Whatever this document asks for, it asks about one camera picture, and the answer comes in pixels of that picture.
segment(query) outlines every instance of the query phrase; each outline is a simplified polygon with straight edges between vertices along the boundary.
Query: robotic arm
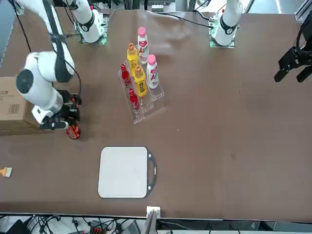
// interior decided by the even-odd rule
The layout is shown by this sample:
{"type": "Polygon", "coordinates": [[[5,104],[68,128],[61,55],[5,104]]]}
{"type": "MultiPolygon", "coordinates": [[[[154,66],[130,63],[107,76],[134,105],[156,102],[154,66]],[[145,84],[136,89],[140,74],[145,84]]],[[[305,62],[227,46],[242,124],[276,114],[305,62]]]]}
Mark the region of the robotic arm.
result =
{"type": "Polygon", "coordinates": [[[32,113],[43,129],[65,129],[72,139],[80,136],[79,95],[56,90],[52,82],[68,82],[74,62],[68,51],[59,18],[49,0],[19,0],[20,5],[37,13],[48,29],[53,51],[30,53],[24,69],[17,75],[17,90],[35,106],[32,113]]]}
{"type": "Polygon", "coordinates": [[[218,27],[213,36],[216,43],[227,46],[232,42],[242,12],[243,4],[240,0],[227,0],[225,11],[218,21],[218,27]]]}
{"type": "Polygon", "coordinates": [[[279,71],[274,76],[275,82],[280,82],[290,70],[308,65],[298,75],[297,81],[303,82],[312,74],[312,11],[308,14],[296,39],[296,45],[291,47],[286,54],[278,61],[279,71]],[[299,42],[301,34],[306,40],[306,45],[300,48],[299,42]]]}

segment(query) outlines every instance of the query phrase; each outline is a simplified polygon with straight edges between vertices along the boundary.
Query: brown table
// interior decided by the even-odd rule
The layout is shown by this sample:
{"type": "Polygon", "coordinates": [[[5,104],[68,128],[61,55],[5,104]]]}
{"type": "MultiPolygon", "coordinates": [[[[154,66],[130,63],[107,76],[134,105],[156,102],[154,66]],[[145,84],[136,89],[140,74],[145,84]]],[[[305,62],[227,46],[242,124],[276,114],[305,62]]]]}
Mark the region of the brown table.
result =
{"type": "MultiPolygon", "coordinates": [[[[64,31],[72,32],[58,11],[64,31]]],[[[37,16],[26,12],[22,22],[33,51],[51,50],[37,16]]],[[[117,10],[105,46],[69,38],[82,78],[86,141],[63,131],[0,137],[0,165],[13,167],[11,178],[0,178],[0,210],[145,216],[151,205],[163,217],[311,222],[312,79],[297,83],[298,71],[281,83],[273,79],[299,24],[291,15],[248,14],[240,26],[235,49],[211,49],[207,28],[117,10]],[[117,72],[142,25],[166,103],[134,125],[117,72]],[[149,197],[98,196],[99,155],[107,145],[145,145],[154,153],[158,178],[149,197]]],[[[27,53],[15,21],[0,75],[16,75],[27,53]]],[[[76,91],[77,79],[66,87],[76,91]]]]}

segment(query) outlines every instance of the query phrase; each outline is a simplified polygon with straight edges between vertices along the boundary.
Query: white bottle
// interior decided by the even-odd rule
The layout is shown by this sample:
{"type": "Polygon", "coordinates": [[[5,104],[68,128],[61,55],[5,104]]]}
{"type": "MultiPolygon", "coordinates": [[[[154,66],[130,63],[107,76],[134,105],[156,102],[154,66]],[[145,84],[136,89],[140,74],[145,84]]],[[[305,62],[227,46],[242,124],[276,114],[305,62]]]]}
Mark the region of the white bottle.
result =
{"type": "Polygon", "coordinates": [[[148,42],[147,42],[146,30],[144,27],[138,28],[137,51],[138,51],[138,58],[140,59],[141,63],[146,64],[147,57],[148,57],[148,42]]]}
{"type": "Polygon", "coordinates": [[[147,85],[154,89],[158,86],[159,79],[158,79],[158,65],[156,63],[155,55],[148,56],[148,64],[146,68],[147,73],[147,85]]]}

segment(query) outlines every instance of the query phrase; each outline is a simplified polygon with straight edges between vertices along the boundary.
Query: red bottle cap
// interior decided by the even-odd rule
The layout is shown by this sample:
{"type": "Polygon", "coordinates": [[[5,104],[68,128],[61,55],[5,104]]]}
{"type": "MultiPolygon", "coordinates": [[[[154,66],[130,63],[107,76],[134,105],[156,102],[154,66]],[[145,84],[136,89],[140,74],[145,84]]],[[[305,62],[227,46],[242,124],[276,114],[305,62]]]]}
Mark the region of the red bottle cap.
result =
{"type": "Polygon", "coordinates": [[[134,90],[133,89],[129,89],[129,94],[130,94],[130,96],[133,96],[135,94],[134,90]]]}

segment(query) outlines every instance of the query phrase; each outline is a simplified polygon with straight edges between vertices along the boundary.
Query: orange object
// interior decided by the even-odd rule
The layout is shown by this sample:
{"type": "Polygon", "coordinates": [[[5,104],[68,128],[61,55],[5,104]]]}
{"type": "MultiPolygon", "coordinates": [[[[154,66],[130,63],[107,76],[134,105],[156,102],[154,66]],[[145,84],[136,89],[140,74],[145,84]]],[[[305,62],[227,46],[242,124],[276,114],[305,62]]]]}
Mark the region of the orange object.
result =
{"type": "Polygon", "coordinates": [[[78,125],[69,125],[68,129],[66,129],[66,134],[70,139],[78,139],[80,137],[80,129],[78,125]]]}

